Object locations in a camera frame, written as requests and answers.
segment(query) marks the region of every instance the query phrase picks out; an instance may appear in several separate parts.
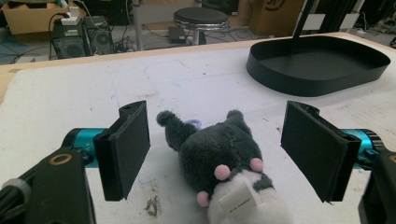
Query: pink pom-pom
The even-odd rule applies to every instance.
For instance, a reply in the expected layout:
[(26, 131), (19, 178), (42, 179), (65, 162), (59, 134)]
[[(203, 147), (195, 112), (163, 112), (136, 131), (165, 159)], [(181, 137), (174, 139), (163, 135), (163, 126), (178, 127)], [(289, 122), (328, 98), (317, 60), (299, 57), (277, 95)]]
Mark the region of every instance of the pink pom-pom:
[(215, 169), (215, 177), (218, 180), (225, 180), (227, 177), (230, 176), (230, 168), (226, 165), (218, 165)]
[(206, 191), (200, 191), (197, 194), (197, 202), (201, 207), (209, 206), (209, 194)]
[(264, 168), (264, 163), (259, 158), (253, 158), (250, 161), (250, 169), (254, 172), (261, 173)]

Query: stool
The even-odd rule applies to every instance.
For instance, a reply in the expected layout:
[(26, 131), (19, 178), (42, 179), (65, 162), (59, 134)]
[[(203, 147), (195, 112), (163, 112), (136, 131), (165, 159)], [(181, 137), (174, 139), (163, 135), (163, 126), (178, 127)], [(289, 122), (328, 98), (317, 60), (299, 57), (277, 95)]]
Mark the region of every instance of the stool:
[(184, 7), (174, 13), (174, 22), (187, 30), (193, 30), (192, 44), (199, 45), (202, 31), (212, 31), (227, 28), (229, 19), (223, 12), (206, 7)]

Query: table top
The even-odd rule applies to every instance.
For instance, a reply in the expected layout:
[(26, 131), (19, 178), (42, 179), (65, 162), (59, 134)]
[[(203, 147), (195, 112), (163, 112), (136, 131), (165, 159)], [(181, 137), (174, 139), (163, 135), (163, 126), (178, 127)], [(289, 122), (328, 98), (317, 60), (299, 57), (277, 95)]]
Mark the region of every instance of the table top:
[[(0, 66), (0, 183), (15, 178), (59, 148), (74, 128), (106, 128), (118, 109), (148, 102), (151, 148), (127, 200), (104, 200), (97, 169), (86, 169), (98, 223), (207, 223), (206, 210), (182, 177), (157, 114), (172, 110), (204, 127), (239, 109), (262, 150), (264, 172), (290, 206), (295, 223), (359, 223), (358, 203), (370, 173), (354, 170), (343, 202), (322, 203), (280, 136), (288, 100), (320, 109), (340, 129), (375, 131), (396, 148), (396, 51), (344, 33), (392, 62), (374, 82), (320, 97), (272, 91), (248, 75), (252, 44), (263, 40)], [(144, 209), (157, 196), (159, 212)]]

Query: stuffed animal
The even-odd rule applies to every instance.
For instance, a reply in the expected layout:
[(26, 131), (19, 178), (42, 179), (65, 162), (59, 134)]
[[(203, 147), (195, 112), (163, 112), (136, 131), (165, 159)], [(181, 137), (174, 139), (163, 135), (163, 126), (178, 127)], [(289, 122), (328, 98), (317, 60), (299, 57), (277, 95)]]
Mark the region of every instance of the stuffed animal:
[[(170, 111), (161, 112), (157, 122), (165, 128), (168, 146), (178, 152), (198, 204), (208, 206), (210, 223), (292, 223), (288, 207), (262, 172), (261, 150), (240, 111), (232, 110), (224, 122), (202, 130)], [(250, 190), (255, 205), (245, 208), (245, 203), (253, 202), (247, 199), (234, 209), (224, 209), (228, 204), (219, 201), (241, 186)]]

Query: floor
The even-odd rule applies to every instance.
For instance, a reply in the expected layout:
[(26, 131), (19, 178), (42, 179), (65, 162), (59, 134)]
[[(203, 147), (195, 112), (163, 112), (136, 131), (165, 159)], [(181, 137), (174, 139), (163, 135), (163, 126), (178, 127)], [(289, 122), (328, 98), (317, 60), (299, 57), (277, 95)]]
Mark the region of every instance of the floor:
[[(372, 28), (367, 32), (362, 30), (351, 29), (349, 32), (362, 38), (372, 40), (385, 46), (389, 46), (389, 42), (396, 34), (383, 33), (379, 29)], [(134, 42), (133, 26), (114, 26), (112, 30), (112, 38), (117, 53), (129, 52), (136, 50)], [(206, 44), (246, 41), (264, 36), (256, 36), (251, 33), (248, 27), (232, 27), (221, 31), (205, 32)], [(167, 30), (150, 30), (144, 27), (143, 30), (143, 47), (145, 50), (163, 49), (163, 48), (179, 48), (186, 47), (188, 44), (170, 44)], [(51, 60), (57, 60), (56, 53), (53, 48), (50, 49), (50, 42), (36, 41), (31, 43), (21, 43), (9, 30), (0, 28), (0, 64), (30, 62), (33, 57), (41, 60), (47, 60), (49, 56)]]

